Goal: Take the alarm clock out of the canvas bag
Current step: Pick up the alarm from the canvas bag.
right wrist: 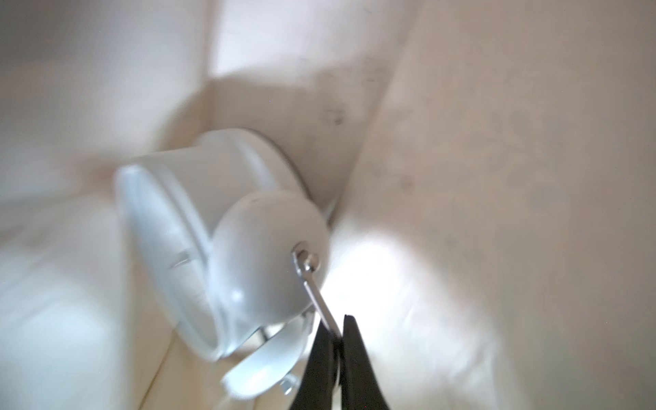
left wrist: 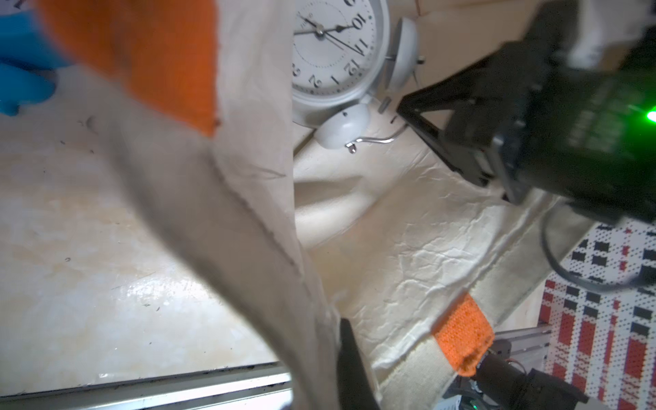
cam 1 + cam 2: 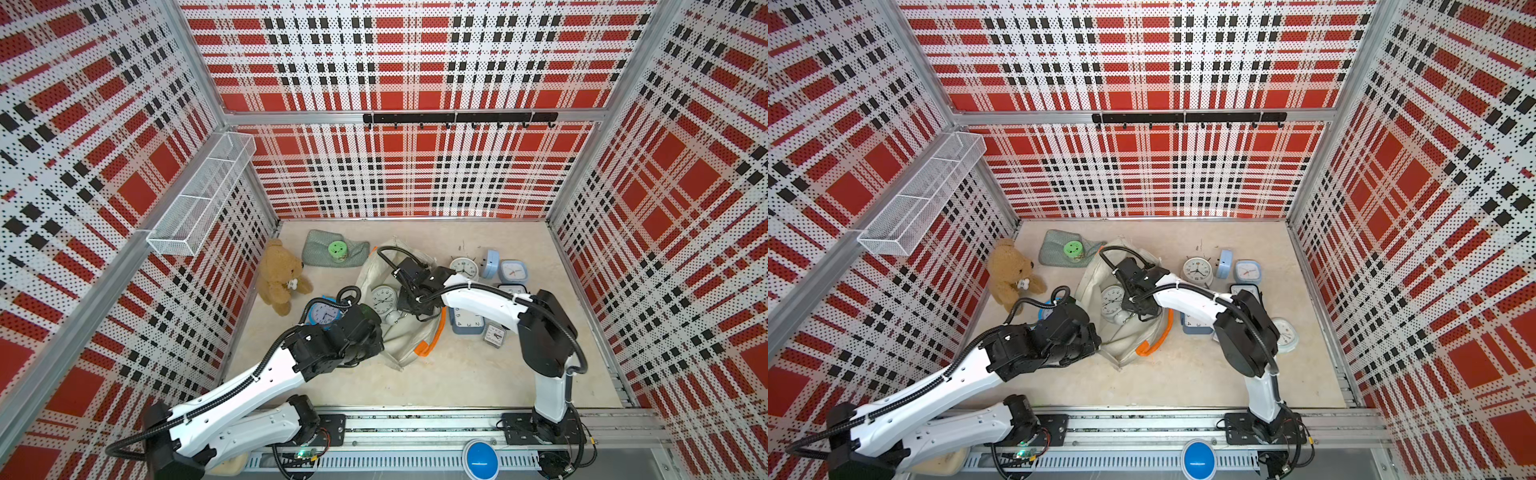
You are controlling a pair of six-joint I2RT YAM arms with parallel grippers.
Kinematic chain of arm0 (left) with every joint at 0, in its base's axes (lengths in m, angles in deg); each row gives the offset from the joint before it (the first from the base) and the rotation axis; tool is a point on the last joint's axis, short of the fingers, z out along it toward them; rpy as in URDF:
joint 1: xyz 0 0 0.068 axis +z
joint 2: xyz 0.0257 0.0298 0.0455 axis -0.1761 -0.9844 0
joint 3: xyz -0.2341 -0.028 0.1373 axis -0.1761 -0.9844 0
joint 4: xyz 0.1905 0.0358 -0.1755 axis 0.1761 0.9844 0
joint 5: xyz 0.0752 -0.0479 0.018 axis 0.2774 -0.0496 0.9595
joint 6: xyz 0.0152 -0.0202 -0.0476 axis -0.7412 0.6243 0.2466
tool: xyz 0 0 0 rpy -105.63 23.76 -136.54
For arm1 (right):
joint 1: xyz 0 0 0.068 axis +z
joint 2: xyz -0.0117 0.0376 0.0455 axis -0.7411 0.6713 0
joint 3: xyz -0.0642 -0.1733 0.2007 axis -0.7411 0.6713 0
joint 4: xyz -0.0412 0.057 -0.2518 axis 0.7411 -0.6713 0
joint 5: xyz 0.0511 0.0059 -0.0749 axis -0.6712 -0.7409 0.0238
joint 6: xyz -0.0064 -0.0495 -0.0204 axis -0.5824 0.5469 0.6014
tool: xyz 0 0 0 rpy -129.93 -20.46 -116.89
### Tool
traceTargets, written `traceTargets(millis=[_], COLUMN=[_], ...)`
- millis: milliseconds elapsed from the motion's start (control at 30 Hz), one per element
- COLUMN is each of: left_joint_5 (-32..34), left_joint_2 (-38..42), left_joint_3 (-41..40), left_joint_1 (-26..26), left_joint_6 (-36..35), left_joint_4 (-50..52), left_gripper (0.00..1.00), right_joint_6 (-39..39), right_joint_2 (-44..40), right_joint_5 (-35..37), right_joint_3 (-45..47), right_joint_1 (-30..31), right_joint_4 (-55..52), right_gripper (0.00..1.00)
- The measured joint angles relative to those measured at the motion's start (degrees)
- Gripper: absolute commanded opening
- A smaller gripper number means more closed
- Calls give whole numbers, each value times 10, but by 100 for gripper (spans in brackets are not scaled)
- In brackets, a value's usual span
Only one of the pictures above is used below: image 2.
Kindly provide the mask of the blue twin bell clock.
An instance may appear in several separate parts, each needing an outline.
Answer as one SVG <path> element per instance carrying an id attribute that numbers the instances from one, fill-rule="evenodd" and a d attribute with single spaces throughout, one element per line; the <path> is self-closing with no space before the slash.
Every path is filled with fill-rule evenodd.
<path id="1" fill-rule="evenodd" d="M 1 113 L 41 104 L 56 90 L 56 70 L 71 63 L 49 41 L 34 10 L 1 8 Z"/>

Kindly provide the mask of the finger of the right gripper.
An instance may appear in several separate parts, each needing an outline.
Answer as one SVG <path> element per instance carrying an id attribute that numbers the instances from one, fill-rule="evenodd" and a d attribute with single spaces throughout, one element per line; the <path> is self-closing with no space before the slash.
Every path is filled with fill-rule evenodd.
<path id="1" fill-rule="evenodd" d="M 404 96 L 397 108 L 403 121 L 450 171 L 478 187 L 487 186 L 491 174 L 483 171 L 470 151 L 449 142 L 446 131 L 456 110 L 469 102 L 489 62 L 485 56 L 433 85 L 422 86 Z"/>

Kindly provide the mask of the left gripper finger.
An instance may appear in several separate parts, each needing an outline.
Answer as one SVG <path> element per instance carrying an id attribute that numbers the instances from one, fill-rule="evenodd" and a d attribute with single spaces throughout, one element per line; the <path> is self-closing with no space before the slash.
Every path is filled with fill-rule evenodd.
<path id="1" fill-rule="evenodd" d="M 339 331 L 341 347 L 337 361 L 337 381 L 341 410 L 379 410 L 360 357 L 355 333 L 347 319 L 340 319 Z"/>

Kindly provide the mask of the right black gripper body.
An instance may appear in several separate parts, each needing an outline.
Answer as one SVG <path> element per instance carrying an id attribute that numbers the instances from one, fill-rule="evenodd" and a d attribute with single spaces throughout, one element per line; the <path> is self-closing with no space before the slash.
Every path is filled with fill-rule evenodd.
<path id="1" fill-rule="evenodd" d="M 655 219 L 655 6 L 543 3 L 478 70 L 445 137 L 512 203 L 540 189 L 607 222 Z"/>

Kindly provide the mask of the cream canvas tote bag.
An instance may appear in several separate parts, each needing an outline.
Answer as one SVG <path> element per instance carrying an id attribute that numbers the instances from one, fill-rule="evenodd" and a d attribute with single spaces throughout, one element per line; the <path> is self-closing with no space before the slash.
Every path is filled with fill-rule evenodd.
<path id="1" fill-rule="evenodd" d="M 337 409 L 350 318 L 385 409 L 429 409 L 548 275 L 541 191 L 514 207 L 408 135 L 357 158 L 292 160 L 291 1 L 40 1 L 46 33 L 99 84 L 97 128 L 131 205 L 288 367 L 295 409 Z"/>

